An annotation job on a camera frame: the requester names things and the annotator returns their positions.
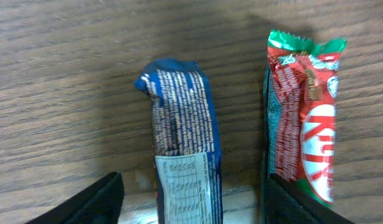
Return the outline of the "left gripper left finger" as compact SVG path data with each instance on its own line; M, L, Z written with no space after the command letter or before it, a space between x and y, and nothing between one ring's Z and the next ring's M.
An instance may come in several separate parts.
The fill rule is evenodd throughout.
M111 172L27 224L117 224L123 198L122 176Z

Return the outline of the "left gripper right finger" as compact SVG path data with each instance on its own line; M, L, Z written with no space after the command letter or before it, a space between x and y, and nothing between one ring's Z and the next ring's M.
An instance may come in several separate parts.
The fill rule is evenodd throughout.
M265 178L262 193L264 224L354 224L277 174Z

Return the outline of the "purple white chocolate bar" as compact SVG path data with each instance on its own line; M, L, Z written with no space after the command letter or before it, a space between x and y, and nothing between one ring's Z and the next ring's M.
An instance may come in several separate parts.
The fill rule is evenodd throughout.
M223 222L219 127L208 77L195 61L160 59L135 88L152 106L159 223Z

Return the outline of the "red green candy bar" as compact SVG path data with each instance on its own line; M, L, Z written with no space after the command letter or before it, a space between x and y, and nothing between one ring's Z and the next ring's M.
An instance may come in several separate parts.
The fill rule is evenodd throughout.
M268 36L264 78L266 174L320 204L333 199L339 58L344 39L317 44L280 30Z

